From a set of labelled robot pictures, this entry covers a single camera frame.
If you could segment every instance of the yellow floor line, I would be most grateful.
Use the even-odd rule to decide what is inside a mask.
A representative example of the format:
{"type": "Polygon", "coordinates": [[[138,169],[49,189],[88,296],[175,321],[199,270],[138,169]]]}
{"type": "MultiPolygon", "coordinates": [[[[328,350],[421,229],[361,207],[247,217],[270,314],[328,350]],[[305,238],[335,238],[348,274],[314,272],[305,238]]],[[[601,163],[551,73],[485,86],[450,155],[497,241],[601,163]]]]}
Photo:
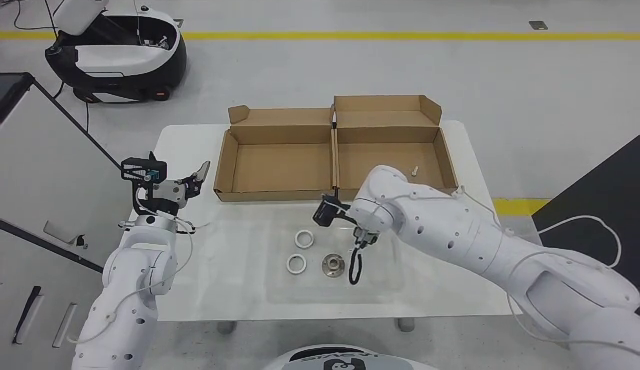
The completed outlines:
{"type": "Polygon", "coordinates": [[[493,199],[500,216],[531,216],[547,204],[549,199],[493,199]]]}
{"type": "MultiPolygon", "coordinates": [[[[640,32],[185,31],[186,40],[640,41],[640,32]]],[[[50,31],[0,31],[0,40],[51,40],[50,31]]]]}

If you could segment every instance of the white table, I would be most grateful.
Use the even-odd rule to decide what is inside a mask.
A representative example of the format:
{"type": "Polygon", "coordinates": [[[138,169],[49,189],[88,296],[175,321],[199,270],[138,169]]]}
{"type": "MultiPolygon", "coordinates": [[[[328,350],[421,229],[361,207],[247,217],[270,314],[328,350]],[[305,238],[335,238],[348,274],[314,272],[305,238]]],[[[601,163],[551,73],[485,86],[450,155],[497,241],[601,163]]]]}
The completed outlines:
{"type": "MultiPolygon", "coordinates": [[[[348,284],[346,272],[338,279],[326,277],[318,268],[318,260],[331,249],[342,250],[340,253],[348,264],[346,249],[353,244],[348,224],[336,224],[340,223],[336,220],[337,229],[332,226],[333,231],[314,227],[311,215],[317,202],[220,202],[212,188],[227,128],[228,125],[220,124],[169,126],[162,131],[154,151],[158,160],[168,163],[169,178],[185,177],[203,161],[211,161],[201,195],[190,200],[179,213],[196,226],[209,221],[211,224],[194,235],[191,261],[176,276],[171,292],[158,298],[161,321],[510,313],[501,289],[464,269],[414,250],[393,234],[381,236],[377,244],[364,251],[363,276],[358,286],[348,284]],[[310,249],[299,251],[293,244],[293,234],[303,227],[321,235],[316,236],[317,242],[310,249]],[[294,252],[308,257],[309,266],[300,276],[285,270],[284,261],[294,252]],[[307,281],[296,278],[305,274],[307,281]]],[[[444,121],[442,128],[459,183],[493,208],[464,126],[457,121],[444,121]]],[[[469,204],[491,219],[486,209],[469,204]]],[[[179,261],[189,251],[187,237],[180,237],[179,261]]]]}

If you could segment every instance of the open cardboard box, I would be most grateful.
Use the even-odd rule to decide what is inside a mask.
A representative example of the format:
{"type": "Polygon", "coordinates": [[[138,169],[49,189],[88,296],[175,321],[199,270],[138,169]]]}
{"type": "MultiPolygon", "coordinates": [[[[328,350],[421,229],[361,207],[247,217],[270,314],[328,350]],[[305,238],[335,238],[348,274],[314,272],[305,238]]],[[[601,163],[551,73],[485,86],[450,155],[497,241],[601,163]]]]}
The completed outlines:
{"type": "Polygon", "coordinates": [[[332,193],[335,130],[326,109],[229,108],[214,191],[221,201],[319,200],[332,193]]]}
{"type": "Polygon", "coordinates": [[[336,96],[334,108],[340,199],[352,200],[380,164],[400,170],[410,183],[447,193],[458,187],[440,129],[442,109],[426,96],[336,96]]]}
{"type": "Polygon", "coordinates": [[[352,200],[385,164],[450,193],[458,185],[441,114],[424,95],[337,96],[326,109],[229,108],[214,191],[223,202],[290,201],[337,188],[352,200]]]}

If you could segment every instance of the white ring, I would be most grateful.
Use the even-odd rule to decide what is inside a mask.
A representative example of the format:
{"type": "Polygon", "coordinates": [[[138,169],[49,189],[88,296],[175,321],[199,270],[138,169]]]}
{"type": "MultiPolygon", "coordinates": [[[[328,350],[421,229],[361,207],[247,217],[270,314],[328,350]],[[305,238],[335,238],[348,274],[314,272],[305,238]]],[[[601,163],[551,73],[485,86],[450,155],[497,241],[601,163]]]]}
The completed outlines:
{"type": "Polygon", "coordinates": [[[300,230],[300,231],[298,231],[298,233],[296,234],[296,237],[293,240],[296,243],[296,246],[298,248],[307,249],[311,245],[313,245],[313,233],[311,231],[309,231],[309,230],[300,230]],[[300,242],[300,236],[301,235],[305,235],[305,234],[309,235],[309,237],[311,238],[311,241],[309,241],[309,243],[307,245],[302,245],[302,243],[300,242]]]}
{"type": "Polygon", "coordinates": [[[287,259],[287,270],[289,271],[289,273],[291,274],[295,274],[298,275],[300,273],[302,273],[303,271],[305,271],[307,268],[307,259],[304,258],[304,256],[302,256],[299,253],[294,253],[293,255],[289,256],[289,259],[287,259]],[[300,268],[300,270],[293,270],[291,268],[291,261],[295,258],[300,258],[302,259],[302,267],[300,268]]]}

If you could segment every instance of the cable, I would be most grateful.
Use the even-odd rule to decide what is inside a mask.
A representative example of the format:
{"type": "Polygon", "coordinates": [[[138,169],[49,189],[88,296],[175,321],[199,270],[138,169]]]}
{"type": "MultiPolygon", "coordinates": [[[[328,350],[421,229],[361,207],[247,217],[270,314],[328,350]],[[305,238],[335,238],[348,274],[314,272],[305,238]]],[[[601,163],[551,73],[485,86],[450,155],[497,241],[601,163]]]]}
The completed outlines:
{"type": "Polygon", "coordinates": [[[78,344],[85,344],[85,343],[87,343],[87,342],[93,341],[94,339],[98,338],[99,336],[101,336],[102,334],[104,334],[104,332],[105,332],[105,331],[107,331],[107,329],[109,328],[109,326],[111,326],[111,324],[112,324],[113,322],[115,322],[115,321],[116,321],[117,313],[118,313],[118,309],[120,308],[120,306],[122,305],[122,303],[124,303],[124,301],[125,301],[125,300],[127,300],[127,298],[129,298],[130,296],[133,296],[133,295],[137,294],[138,292],[142,292],[142,291],[147,290],[147,289],[151,292],[151,288],[153,288],[153,287],[155,287],[155,286],[157,286],[157,285],[160,285],[160,284],[162,284],[162,283],[164,283],[164,282],[166,282],[166,281],[170,280],[171,278],[175,277],[175,275],[176,275],[176,274],[178,274],[180,271],[182,271],[182,269],[184,269],[184,268],[185,268],[185,266],[186,266],[186,265],[189,263],[189,261],[191,260],[191,256],[193,255],[193,237],[191,236],[191,234],[192,234],[192,233],[191,233],[191,232],[189,232],[189,228],[188,228],[187,226],[185,226],[185,223],[190,224],[190,222],[188,222],[188,221],[186,221],[186,220],[183,220],[183,219],[180,219],[180,218],[179,218],[179,217],[177,217],[177,216],[175,216],[175,217],[174,217],[174,221],[175,221],[177,224],[179,224],[180,226],[182,226],[182,227],[185,229],[185,231],[187,231],[187,235],[189,236],[189,256],[187,256],[187,260],[182,264],[182,266],[180,266],[180,267],[179,267],[175,272],[173,272],[173,274],[171,274],[170,276],[167,276],[167,277],[166,277],[165,279],[163,279],[162,281],[158,281],[157,283],[152,284],[152,285],[150,285],[150,286],[148,286],[148,287],[140,288],[140,289],[138,289],[138,290],[136,290],[136,291],[133,291],[133,292],[131,292],[131,293],[129,293],[129,294],[127,294],[127,295],[125,295],[125,297],[124,297],[124,298],[122,298],[122,299],[120,300],[120,302],[118,302],[118,304],[116,305],[116,307],[115,307],[115,309],[113,310],[113,312],[111,312],[111,313],[107,314],[107,316],[106,316],[106,318],[105,318],[105,320],[107,321],[107,325],[106,325],[102,330],[100,330],[100,332],[99,332],[99,333],[97,333],[96,335],[94,335],[94,336],[92,336],[92,337],[90,337],[90,338],[83,339],[83,340],[79,340],[79,339],[78,339],[78,340],[74,340],[74,339],[72,339],[71,337],[68,337],[68,336],[67,336],[67,341],[71,342],[72,344],[76,344],[76,345],[78,345],[78,344]]]}
{"type": "Polygon", "coordinates": [[[358,253],[360,248],[353,248],[351,252],[351,261],[349,262],[349,284],[356,285],[360,281],[360,275],[362,275],[362,254],[358,253]],[[356,254],[358,254],[358,273],[353,278],[353,266],[356,262],[356,254]]]}
{"type": "Polygon", "coordinates": [[[138,34],[138,43],[142,45],[142,38],[140,37],[140,13],[138,13],[138,4],[136,3],[136,0],[133,0],[133,8],[136,11],[136,18],[138,19],[138,29],[136,30],[136,33],[138,34]]]}
{"type": "MultiPolygon", "coordinates": [[[[552,225],[551,227],[547,227],[541,231],[538,232],[538,234],[543,234],[549,230],[552,230],[556,227],[559,227],[563,224],[566,224],[570,221],[574,221],[574,220],[579,220],[579,219],[591,219],[591,220],[595,220],[597,222],[599,222],[600,224],[602,224],[602,226],[607,229],[607,231],[609,231],[611,233],[611,235],[613,235],[613,237],[616,240],[616,244],[618,245],[618,253],[616,255],[616,259],[614,260],[614,262],[610,265],[605,265],[605,267],[612,269],[613,267],[617,266],[618,263],[620,262],[620,257],[622,256],[622,243],[620,242],[620,237],[618,236],[618,234],[611,228],[609,227],[607,224],[605,224],[604,221],[602,221],[602,219],[600,219],[599,217],[596,216],[591,216],[591,215],[580,215],[580,216],[574,216],[574,217],[570,217],[566,220],[562,220],[554,225],[552,225]]],[[[635,355],[640,356],[640,351],[630,348],[628,346],[625,345],[621,345],[621,344],[616,344],[613,342],[607,342],[607,341],[596,341],[596,340],[557,340],[557,339],[550,339],[550,338],[544,338],[544,337],[540,337],[538,335],[536,335],[535,333],[533,333],[531,330],[529,330],[521,321],[520,319],[518,319],[518,316],[515,313],[515,310],[513,309],[513,304],[512,304],[512,300],[513,300],[513,296],[510,294],[509,290],[510,290],[510,285],[511,285],[511,279],[513,277],[513,274],[515,273],[515,271],[518,269],[518,267],[520,267],[525,261],[531,259],[534,256],[538,256],[538,255],[553,255],[553,256],[558,256],[561,257],[563,259],[566,259],[567,261],[571,261],[572,263],[578,263],[581,264],[583,266],[587,266],[587,267],[591,267],[593,268],[592,265],[587,264],[587,263],[583,263],[580,262],[574,258],[571,258],[569,256],[557,253],[557,252],[550,252],[550,251],[539,251],[539,252],[534,252],[531,253],[525,257],[523,257],[522,259],[520,259],[518,261],[518,263],[516,263],[515,266],[513,266],[513,269],[511,269],[511,272],[509,273],[509,276],[507,277],[507,283],[506,283],[506,293],[507,293],[507,303],[509,304],[509,310],[511,311],[511,315],[513,316],[513,318],[516,320],[516,322],[518,323],[518,325],[520,326],[520,328],[522,328],[524,330],[524,332],[526,332],[530,337],[537,339],[538,341],[544,341],[544,342],[553,342],[556,344],[597,344],[597,345],[605,345],[605,346],[610,346],[612,348],[618,348],[618,349],[622,349],[624,351],[627,352],[631,352],[635,355]]]]}
{"type": "Polygon", "coordinates": [[[56,92],[56,94],[53,95],[53,99],[58,99],[58,97],[62,93],[62,88],[64,88],[64,81],[60,82],[60,88],[58,88],[58,92],[56,92]]]}
{"type": "Polygon", "coordinates": [[[598,223],[600,223],[602,225],[602,227],[604,227],[607,231],[609,231],[611,233],[611,235],[613,235],[613,238],[615,238],[615,240],[616,240],[616,245],[618,245],[618,253],[616,254],[616,258],[613,261],[613,263],[611,265],[607,266],[607,267],[609,267],[610,269],[616,267],[618,265],[618,263],[620,263],[620,257],[622,256],[622,242],[620,241],[620,237],[618,236],[618,234],[611,227],[606,225],[605,222],[602,221],[602,219],[599,218],[599,217],[591,216],[591,215],[588,215],[588,214],[582,214],[582,215],[579,215],[579,216],[570,217],[568,219],[562,220],[561,222],[558,222],[558,223],[552,225],[551,227],[547,227],[544,230],[538,231],[538,235],[546,233],[547,231],[553,230],[554,228],[559,227],[559,226],[561,226],[563,224],[569,223],[569,222],[574,221],[574,220],[580,220],[580,219],[589,219],[589,220],[597,221],[598,223]]]}
{"type": "Polygon", "coordinates": [[[472,201],[474,201],[475,203],[477,203],[478,205],[482,206],[483,208],[487,209],[492,215],[493,215],[493,222],[495,223],[496,227],[498,227],[499,230],[502,230],[502,226],[500,225],[500,221],[498,220],[498,215],[496,214],[496,212],[494,210],[491,210],[491,208],[485,204],[483,204],[482,202],[480,202],[479,200],[477,200],[476,198],[474,198],[473,196],[469,195],[467,193],[466,188],[464,187],[464,185],[460,186],[460,189],[462,190],[462,193],[464,195],[466,195],[469,199],[471,199],[472,201]]]}
{"type": "Polygon", "coordinates": [[[47,7],[47,13],[49,14],[49,20],[51,20],[51,29],[53,30],[53,35],[58,39],[58,33],[56,31],[56,25],[53,23],[53,15],[51,14],[51,8],[49,7],[49,1],[44,0],[44,4],[47,7]]]}
{"type": "Polygon", "coordinates": [[[87,109],[87,127],[85,127],[85,130],[87,131],[87,134],[89,134],[89,102],[85,102],[84,106],[87,109]]]}

